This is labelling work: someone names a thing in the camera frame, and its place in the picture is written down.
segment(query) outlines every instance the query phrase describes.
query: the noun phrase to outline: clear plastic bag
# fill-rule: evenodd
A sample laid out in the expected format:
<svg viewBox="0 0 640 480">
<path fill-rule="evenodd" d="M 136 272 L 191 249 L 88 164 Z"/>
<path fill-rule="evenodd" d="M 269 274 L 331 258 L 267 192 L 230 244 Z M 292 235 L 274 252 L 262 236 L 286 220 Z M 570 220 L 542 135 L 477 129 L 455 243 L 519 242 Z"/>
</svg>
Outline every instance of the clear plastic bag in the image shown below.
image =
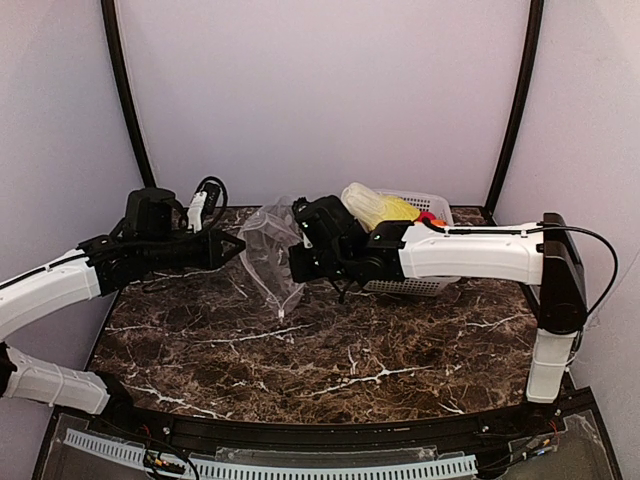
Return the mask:
<svg viewBox="0 0 640 480">
<path fill-rule="evenodd" d="M 240 254 L 242 264 L 281 320 L 296 307 L 304 289 L 293 281 L 289 268 L 289 247 L 302 242 L 292 205 L 293 198 L 281 197 L 261 207 L 238 233 L 247 243 Z"/>
</svg>

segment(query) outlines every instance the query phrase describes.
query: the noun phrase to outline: white cable channel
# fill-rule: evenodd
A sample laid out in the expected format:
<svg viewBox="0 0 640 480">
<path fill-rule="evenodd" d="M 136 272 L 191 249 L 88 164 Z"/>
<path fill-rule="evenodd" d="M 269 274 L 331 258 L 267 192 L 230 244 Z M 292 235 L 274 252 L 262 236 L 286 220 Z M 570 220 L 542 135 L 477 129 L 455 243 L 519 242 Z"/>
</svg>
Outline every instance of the white cable channel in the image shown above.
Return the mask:
<svg viewBox="0 0 640 480">
<path fill-rule="evenodd" d="M 144 448 L 139 444 L 126 444 L 97 437 L 86 432 L 68 429 L 65 445 L 90 453 L 100 458 L 136 470 L 144 467 Z M 184 465 L 174 455 L 162 458 Z M 362 468 L 282 468 L 254 465 L 233 465 L 199 458 L 191 458 L 198 469 L 201 480 L 442 480 L 455 479 L 478 473 L 475 455 L 431 460 L 405 465 Z M 185 473 L 162 473 L 167 477 L 193 479 L 195 475 L 186 465 Z"/>
</svg>

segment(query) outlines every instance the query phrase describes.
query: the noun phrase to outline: yellow object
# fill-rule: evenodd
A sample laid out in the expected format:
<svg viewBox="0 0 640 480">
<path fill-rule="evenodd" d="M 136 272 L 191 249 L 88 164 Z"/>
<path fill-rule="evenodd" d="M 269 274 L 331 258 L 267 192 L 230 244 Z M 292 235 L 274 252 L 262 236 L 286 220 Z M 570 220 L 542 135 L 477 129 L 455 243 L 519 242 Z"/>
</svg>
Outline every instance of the yellow object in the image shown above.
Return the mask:
<svg viewBox="0 0 640 480">
<path fill-rule="evenodd" d="M 342 192 L 342 203 L 369 231 L 385 220 L 415 220 L 420 210 L 400 197 L 374 192 L 361 183 L 352 183 Z"/>
</svg>

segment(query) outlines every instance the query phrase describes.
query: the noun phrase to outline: black bracket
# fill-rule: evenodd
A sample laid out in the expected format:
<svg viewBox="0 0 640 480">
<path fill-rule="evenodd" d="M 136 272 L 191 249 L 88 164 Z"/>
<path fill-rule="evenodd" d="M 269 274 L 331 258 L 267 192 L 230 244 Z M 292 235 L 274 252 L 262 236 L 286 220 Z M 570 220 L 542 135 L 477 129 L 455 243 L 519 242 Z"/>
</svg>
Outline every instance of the black bracket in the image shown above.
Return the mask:
<svg viewBox="0 0 640 480">
<path fill-rule="evenodd" d="M 564 226 L 557 213 L 544 214 L 544 226 Z M 538 326 L 557 335 L 582 330 L 587 321 L 584 267 L 565 230 L 547 230 L 540 285 Z"/>
</svg>

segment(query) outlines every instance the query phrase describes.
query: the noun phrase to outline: basket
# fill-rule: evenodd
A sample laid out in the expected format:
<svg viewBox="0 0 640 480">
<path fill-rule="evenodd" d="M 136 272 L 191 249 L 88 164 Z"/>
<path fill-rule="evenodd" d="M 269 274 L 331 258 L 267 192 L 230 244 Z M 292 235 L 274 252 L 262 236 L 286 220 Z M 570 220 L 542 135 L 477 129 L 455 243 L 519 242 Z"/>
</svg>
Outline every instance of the basket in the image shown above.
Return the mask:
<svg viewBox="0 0 640 480">
<path fill-rule="evenodd" d="M 449 203 L 438 195 L 426 193 L 397 192 L 395 190 L 379 190 L 376 192 L 385 195 L 395 195 L 407 201 L 420 211 L 433 213 L 436 218 L 444 220 L 448 225 L 453 225 L 453 217 Z M 410 278 L 403 282 L 387 282 L 374 280 L 368 282 L 364 288 L 370 292 L 400 293 L 404 295 L 421 295 L 434 297 L 438 295 L 448 284 L 457 282 L 460 277 L 425 277 L 421 279 Z"/>
</svg>

